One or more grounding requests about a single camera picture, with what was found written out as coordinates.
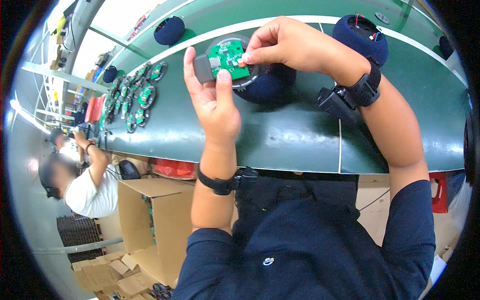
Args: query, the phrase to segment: worker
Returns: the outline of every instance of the worker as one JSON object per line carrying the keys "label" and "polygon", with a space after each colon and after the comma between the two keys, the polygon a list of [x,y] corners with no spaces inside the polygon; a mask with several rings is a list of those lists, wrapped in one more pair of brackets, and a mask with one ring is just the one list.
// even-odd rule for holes
{"label": "worker", "polygon": [[[378,72],[379,98],[359,107],[390,173],[390,213],[378,246],[357,221],[356,182],[260,176],[234,199],[224,184],[237,172],[240,113],[232,79],[220,70],[216,84],[201,85],[194,57],[187,48],[184,80],[205,131],[203,176],[193,193],[193,229],[173,299],[417,299],[435,251],[432,196],[419,125],[397,89]],[[287,17],[257,29],[243,60],[326,74],[348,87],[378,70]],[[239,219],[231,229],[235,202]]]}
{"label": "worker", "polygon": [[137,168],[128,160],[109,164],[107,155],[87,140],[84,132],[73,135],[76,145],[90,156],[90,166],[76,177],[77,168],[71,157],[63,153],[47,156],[38,168],[47,197],[63,199],[72,211],[82,216],[104,217],[116,213],[118,181],[139,179]]}
{"label": "worker", "polygon": [[88,163],[90,158],[85,155],[84,150],[77,146],[74,139],[69,138],[61,129],[54,129],[50,134],[50,142],[57,148],[59,153],[68,155],[76,164],[83,165]]}

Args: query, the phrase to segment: green workbench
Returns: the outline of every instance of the green workbench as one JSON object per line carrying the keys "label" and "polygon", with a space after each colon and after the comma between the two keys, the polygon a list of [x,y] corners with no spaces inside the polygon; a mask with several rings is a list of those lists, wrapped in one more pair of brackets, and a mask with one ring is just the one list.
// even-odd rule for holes
{"label": "green workbench", "polygon": [[[405,7],[393,1],[368,4],[345,1],[341,7],[333,7],[329,1],[311,0],[197,0],[174,15],[182,16],[186,27],[199,35],[226,25],[282,14],[341,17],[355,11],[429,49],[437,43],[439,29],[433,23],[414,10],[405,21]],[[390,27],[381,24],[373,15],[375,12],[387,15]],[[318,23],[309,25],[320,29]],[[331,35],[332,24],[322,24],[322,27]],[[146,32],[134,43],[153,57],[167,47],[157,44],[153,29],[149,30],[152,32]],[[237,33],[251,36],[254,31],[255,28]],[[381,71],[407,99],[419,119],[429,170],[463,168],[464,115],[468,109],[465,86],[425,52],[392,37],[387,40],[390,53]],[[210,42],[194,45],[197,53],[203,53]],[[113,133],[108,136],[109,150],[193,162],[200,160],[205,136],[183,82],[183,54],[181,50],[164,59],[169,65],[168,72],[157,84],[158,96],[150,108],[151,118],[146,128],[128,134],[119,116],[108,125]],[[129,72],[144,62],[143,58],[125,50],[113,65]],[[320,88],[330,88],[333,84],[328,76],[298,72],[295,85],[282,96],[288,104],[261,106],[234,95],[242,117],[242,130],[237,140],[238,165],[312,172],[387,172],[371,139],[345,126],[341,126],[340,135],[338,120],[313,106]]]}

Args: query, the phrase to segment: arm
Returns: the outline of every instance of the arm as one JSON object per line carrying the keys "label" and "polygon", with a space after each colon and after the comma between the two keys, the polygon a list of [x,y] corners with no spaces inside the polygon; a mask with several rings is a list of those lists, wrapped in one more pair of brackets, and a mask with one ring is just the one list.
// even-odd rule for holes
{"label": "arm", "polygon": [[[86,150],[89,141],[85,139],[85,133],[83,132],[74,132],[75,141],[79,147],[83,150]],[[108,157],[103,153],[102,150],[98,149],[97,146],[91,145],[88,147],[88,153],[90,156],[90,166],[88,171],[96,187],[100,185],[103,178],[103,173],[107,169]]]}
{"label": "arm", "polygon": [[82,147],[78,147],[78,154],[80,155],[80,163],[84,163],[85,155],[84,155],[84,149]]}
{"label": "arm", "polygon": [[[299,45],[302,55],[297,53]],[[327,74],[345,86],[354,85],[370,72],[370,63],[356,51],[287,17],[278,17],[255,31],[243,56],[248,64],[281,62],[296,70]],[[428,180],[428,169],[412,109],[383,75],[379,90],[377,101],[361,107],[360,112],[389,165],[393,199],[410,183]]]}
{"label": "arm", "polygon": [[[216,84],[201,85],[193,71],[195,49],[184,57],[184,79],[198,119],[205,130],[205,149],[200,160],[202,173],[212,179],[230,179],[237,170],[235,140],[240,131],[240,114],[233,103],[232,79],[227,70],[217,75]],[[193,191],[193,231],[219,228],[231,233],[234,195],[215,195],[199,180]]]}

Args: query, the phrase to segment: circuit board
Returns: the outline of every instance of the circuit board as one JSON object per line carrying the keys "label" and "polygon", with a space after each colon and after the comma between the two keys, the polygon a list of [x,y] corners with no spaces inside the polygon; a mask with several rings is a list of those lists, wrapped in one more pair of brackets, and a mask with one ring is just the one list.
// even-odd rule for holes
{"label": "circuit board", "polygon": [[250,75],[247,64],[241,58],[243,48],[240,41],[226,42],[211,49],[212,53],[207,57],[215,79],[220,69],[228,70],[232,75],[232,80]]}

